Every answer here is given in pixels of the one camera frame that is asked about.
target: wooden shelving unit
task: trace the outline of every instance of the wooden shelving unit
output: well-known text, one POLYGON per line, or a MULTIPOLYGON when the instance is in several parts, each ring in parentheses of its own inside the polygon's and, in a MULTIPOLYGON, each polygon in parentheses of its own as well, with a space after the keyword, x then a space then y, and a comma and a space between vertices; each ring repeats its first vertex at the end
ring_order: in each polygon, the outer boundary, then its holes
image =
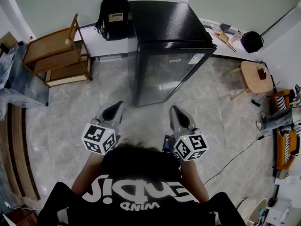
POLYGON ((22 64, 49 87, 92 80, 91 58, 77 16, 70 28, 48 34, 28 45, 22 64), (81 40, 74 41, 77 30, 81 40))

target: jeans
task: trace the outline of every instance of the jeans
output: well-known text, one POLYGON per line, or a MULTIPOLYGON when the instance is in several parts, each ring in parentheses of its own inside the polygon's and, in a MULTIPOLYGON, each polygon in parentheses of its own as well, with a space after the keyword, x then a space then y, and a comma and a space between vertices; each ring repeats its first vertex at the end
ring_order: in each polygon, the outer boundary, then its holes
POLYGON ((272 116, 263 118, 261 130, 273 130, 280 127, 281 130, 290 129, 293 124, 292 108, 286 108, 278 111, 272 116))

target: black cable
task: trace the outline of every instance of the black cable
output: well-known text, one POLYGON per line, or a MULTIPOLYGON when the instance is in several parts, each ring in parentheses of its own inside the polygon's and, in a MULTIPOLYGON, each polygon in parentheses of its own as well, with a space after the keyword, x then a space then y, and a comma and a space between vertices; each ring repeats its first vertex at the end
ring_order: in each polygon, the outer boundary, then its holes
POLYGON ((281 18, 279 18, 271 27, 269 27, 266 31, 264 31, 260 36, 263 36, 267 33, 272 27, 274 27, 282 18, 284 18, 290 11, 292 11, 296 6, 294 6, 291 10, 289 10, 286 14, 284 14, 281 18))
MULTIPOLYGON (((264 139, 265 137, 270 137, 270 136, 273 136, 273 135, 274 135, 274 134, 272 134, 272 135, 267 135, 267 136, 261 136, 261 137, 258 137, 258 139, 255 140, 255 141, 253 141, 253 142, 252 142, 245 150, 243 150, 242 152, 240 152, 239 154, 237 154, 234 158, 232 158, 230 162, 232 162, 235 158, 237 158, 239 155, 241 155, 241 153, 243 153, 244 151, 246 151, 247 149, 249 149, 250 146, 252 146, 253 143, 255 143, 256 141, 260 141, 261 139, 264 139)), ((214 175, 212 178, 214 178, 214 177, 220 175, 220 174, 222 173, 222 171, 224 171, 224 169, 230 164, 230 162, 228 162, 228 163, 226 164, 226 166, 224 166, 224 168, 223 168, 218 174, 214 175)))

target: gray floor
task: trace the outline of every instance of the gray floor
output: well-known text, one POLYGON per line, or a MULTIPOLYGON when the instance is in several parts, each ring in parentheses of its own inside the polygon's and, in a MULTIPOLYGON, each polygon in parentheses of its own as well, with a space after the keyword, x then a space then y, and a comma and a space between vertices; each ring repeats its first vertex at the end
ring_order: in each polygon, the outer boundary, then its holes
MULTIPOLYGON (((100 106, 125 102, 120 134, 134 143, 162 148, 170 134, 168 109, 173 104, 195 118, 207 136, 209 151, 196 161, 203 182, 218 173, 236 154, 258 136, 255 126, 260 109, 251 104, 251 94, 230 100, 244 85, 239 73, 223 77, 239 61, 210 58, 167 103, 131 107, 125 60, 95 62, 93 81, 66 84, 50 89, 48 107, 27 110, 26 134, 31 167, 42 207, 57 181, 69 187, 81 171, 89 152, 82 146, 81 133, 100 106)), ((235 205, 242 198, 270 198, 273 141, 267 137, 253 144, 226 169, 206 184, 210 196, 226 192, 235 205)))

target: mini fridge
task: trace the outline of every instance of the mini fridge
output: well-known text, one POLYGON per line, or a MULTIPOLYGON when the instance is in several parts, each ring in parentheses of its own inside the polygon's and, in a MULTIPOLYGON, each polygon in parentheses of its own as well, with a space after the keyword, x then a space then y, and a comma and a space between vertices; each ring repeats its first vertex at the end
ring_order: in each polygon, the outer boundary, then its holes
POLYGON ((128 74, 134 106, 167 101, 216 50, 188 4, 129 2, 128 74))

